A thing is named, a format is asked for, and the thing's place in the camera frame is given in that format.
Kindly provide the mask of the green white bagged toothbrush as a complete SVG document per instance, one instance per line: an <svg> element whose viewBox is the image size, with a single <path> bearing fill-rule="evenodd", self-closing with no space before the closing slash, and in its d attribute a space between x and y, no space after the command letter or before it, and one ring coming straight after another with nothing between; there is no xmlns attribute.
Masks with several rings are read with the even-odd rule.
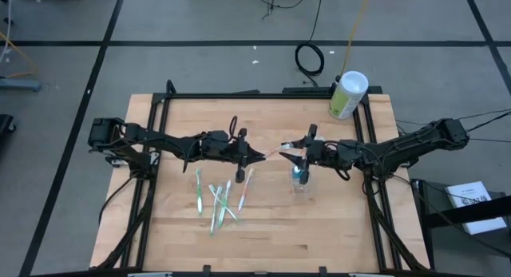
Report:
<svg viewBox="0 0 511 277"><path fill-rule="evenodd" d="M201 185L201 170L196 169L196 195L197 195L197 211L199 216L203 214L203 198L202 198L202 185Z"/></svg>
<svg viewBox="0 0 511 277"><path fill-rule="evenodd" d="M214 195L215 204L220 202L220 203L222 204L223 208L225 209L225 211L226 211L226 212L228 212L228 213L229 213L229 215L230 215L230 216L231 216L231 217L232 217L235 221L238 221L239 219L237 218L236 214L235 214L235 213L234 213L234 212L230 209L230 207L228 206L227 202L226 202L226 201L222 201L222 200L220 199L219 194L216 192L216 189L217 189L217 188L215 188L215 187L214 187L214 185L212 185L212 184L210 184L210 185L208 186L208 188L209 188L210 192Z"/></svg>
<svg viewBox="0 0 511 277"><path fill-rule="evenodd" d="M221 211L220 211L220 214L219 214L219 223L218 223L218 228L221 228L222 225L223 225L223 222L224 222L224 216L225 216L225 213L227 211L227 207L228 207L228 193L229 193L229 189L232 185L232 182L230 180L228 180L228 182L226 183L226 190L225 190L225 193L224 193L224 197L222 199L222 208L221 208Z"/></svg>
<svg viewBox="0 0 511 277"><path fill-rule="evenodd" d="M223 187L221 185L219 185L216 187L216 190L213 190L212 184L209 187L214 195L214 201L213 201L213 206L212 206L212 221L211 221L211 226L210 226L210 236L213 236L214 231L215 231L215 225L216 225L216 213L217 213L217 208L218 208L218 202L220 200L220 195L223 190Z"/></svg>

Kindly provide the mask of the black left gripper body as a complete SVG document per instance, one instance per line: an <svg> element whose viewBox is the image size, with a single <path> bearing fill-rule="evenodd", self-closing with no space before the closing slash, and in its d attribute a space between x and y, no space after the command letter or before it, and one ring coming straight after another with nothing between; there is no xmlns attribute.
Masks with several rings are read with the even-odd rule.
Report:
<svg viewBox="0 0 511 277"><path fill-rule="evenodd" d="M237 137L230 136L230 141L227 144L221 144L208 141L206 134L201 142L202 157L205 160L236 164L235 182L242 183L245 180L244 168L247 160L248 143L244 139L246 136L247 130L242 128Z"/></svg>

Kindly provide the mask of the black side stand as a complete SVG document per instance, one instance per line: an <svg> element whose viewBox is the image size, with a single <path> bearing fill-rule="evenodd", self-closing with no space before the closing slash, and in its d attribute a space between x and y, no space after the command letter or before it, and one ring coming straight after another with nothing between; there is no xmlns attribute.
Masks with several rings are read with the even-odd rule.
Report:
<svg viewBox="0 0 511 277"><path fill-rule="evenodd" d="M419 221L431 267L441 273L511 277L511 196L491 192L491 201L455 208L445 184L412 179ZM501 217L505 226L469 235L464 221Z"/></svg>

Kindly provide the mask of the black chair base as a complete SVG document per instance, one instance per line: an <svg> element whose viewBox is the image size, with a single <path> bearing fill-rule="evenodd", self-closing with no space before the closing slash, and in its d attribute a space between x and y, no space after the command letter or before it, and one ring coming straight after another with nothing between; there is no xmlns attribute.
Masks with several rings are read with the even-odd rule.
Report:
<svg viewBox="0 0 511 277"><path fill-rule="evenodd" d="M9 114L0 114L0 141L5 141L17 129L14 117Z"/></svg>

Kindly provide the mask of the grey flat stand base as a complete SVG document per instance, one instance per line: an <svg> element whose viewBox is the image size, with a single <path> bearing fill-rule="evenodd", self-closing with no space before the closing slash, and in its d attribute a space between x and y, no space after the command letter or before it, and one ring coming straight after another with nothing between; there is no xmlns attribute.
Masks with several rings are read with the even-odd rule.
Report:
<svg viewBox="0 0 511 277"><path fill-rule="evenodd" d="M23 89L38 92L41 87L41 82L33 79L0 78L0 89Z"/></svg>

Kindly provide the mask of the green white wipes canister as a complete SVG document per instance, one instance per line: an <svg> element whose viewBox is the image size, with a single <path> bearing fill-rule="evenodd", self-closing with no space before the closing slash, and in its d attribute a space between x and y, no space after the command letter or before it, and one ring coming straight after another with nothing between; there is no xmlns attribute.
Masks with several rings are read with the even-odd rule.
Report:
<svg viewBox="0 0 511 277"><path fill-rule="evenodd" d="M369 88L367 77L358 71L348 71L335 78L329 113L336 119L347 119L358 107Z"/></svg>

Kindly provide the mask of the white printed booklet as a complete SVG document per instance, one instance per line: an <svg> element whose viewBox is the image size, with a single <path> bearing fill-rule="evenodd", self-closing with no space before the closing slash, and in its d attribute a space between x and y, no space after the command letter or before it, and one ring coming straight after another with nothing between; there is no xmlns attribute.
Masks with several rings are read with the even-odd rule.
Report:
<svg viewBox="0 0 511 277"><path fill-rule="evenodd" d="M481 181L448 186L445 188L445 191L454 208L461 208L492 200L485 185ZM462 226L470 235L476 235L505 228L506 223L501 217L497 217L490 220L464 223Z"/></svg>

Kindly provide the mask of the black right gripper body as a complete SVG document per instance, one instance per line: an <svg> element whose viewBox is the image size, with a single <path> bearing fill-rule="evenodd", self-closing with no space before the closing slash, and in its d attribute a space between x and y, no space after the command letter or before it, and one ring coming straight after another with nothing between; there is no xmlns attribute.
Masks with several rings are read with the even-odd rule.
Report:
<svg viewBox="0 0 511 277"><path fill-rule="evenodd" d="M334 161L334 153L332 149L327 148L327 143L323 140L316 140L318 126L311 124L306 136L310 137L310 146L302 148L306 153L307 168L310 165L321 165L331 168Z"/></svg>

